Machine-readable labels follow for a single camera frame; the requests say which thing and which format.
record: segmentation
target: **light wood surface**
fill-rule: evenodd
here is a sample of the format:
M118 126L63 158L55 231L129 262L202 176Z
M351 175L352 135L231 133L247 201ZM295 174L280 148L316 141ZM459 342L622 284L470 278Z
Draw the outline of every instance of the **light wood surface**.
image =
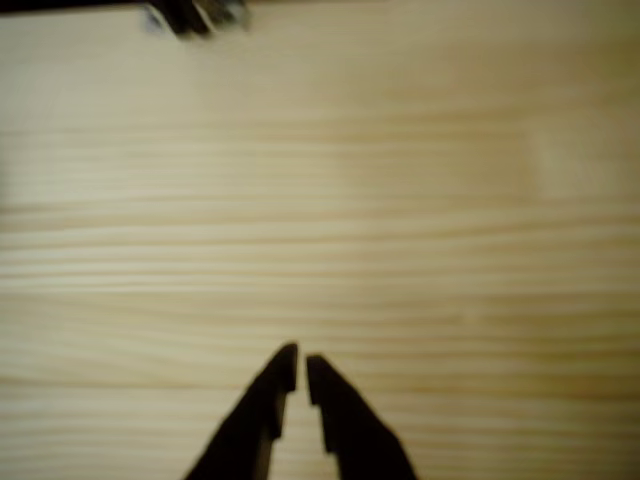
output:
M0 19L0 478L179 479L289 339L421 478L638 478L640 3L254 10Z

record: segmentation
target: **wooden table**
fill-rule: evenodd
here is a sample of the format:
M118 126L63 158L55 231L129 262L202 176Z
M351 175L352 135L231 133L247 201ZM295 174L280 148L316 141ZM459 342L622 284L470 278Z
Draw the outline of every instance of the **wooden table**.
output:
M638 2L254 14L0 19L0 478L179 479L288 339L422 478L637 478Z

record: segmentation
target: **black object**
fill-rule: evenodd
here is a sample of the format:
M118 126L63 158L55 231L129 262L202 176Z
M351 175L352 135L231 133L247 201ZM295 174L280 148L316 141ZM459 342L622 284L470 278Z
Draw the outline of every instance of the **black object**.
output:
M176 35L209 33L209 27L193 0L0 0L0 14L143 3L149 3L158 10ZM244 0L206 0L203 5L205 13L218 26L240 21L238 17L244 16L241 12L246 9Z
M342 480L417 480L398 438L323 356L307 357L307 376L325 449L336 455Z
M266 480L286 395L296 388L297 355L293 343L275 354L185 480ZM416 480L399 440L324 357L307 357L307 373L325 447L337 456L342 480Z
M282 347L222 422L185 480L266 480L282 435L287 393L296 389L298 346Z

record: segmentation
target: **blurry object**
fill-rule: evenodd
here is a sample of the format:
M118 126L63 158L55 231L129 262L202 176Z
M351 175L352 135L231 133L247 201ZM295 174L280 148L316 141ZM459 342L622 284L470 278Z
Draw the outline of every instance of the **blurry object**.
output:
M156 11L149 5L144 7L144 28L151 33L161 33L164 31L164 23L158 18Z
M140 3L135 0L0 0L0 13L30 12L61 8L95 7ZM210 32L192 0L149 0L149 4L164 17L176 35ZM248 11L244 0L201 0L200 7L215 27L248 24Z

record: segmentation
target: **wood grain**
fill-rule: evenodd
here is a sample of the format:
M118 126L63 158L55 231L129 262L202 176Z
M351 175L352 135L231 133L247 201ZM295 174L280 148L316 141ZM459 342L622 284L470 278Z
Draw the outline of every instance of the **wood grain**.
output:
M637 478L640 4L255 16L0 19L0 477L180 478L298 339L422 478Z

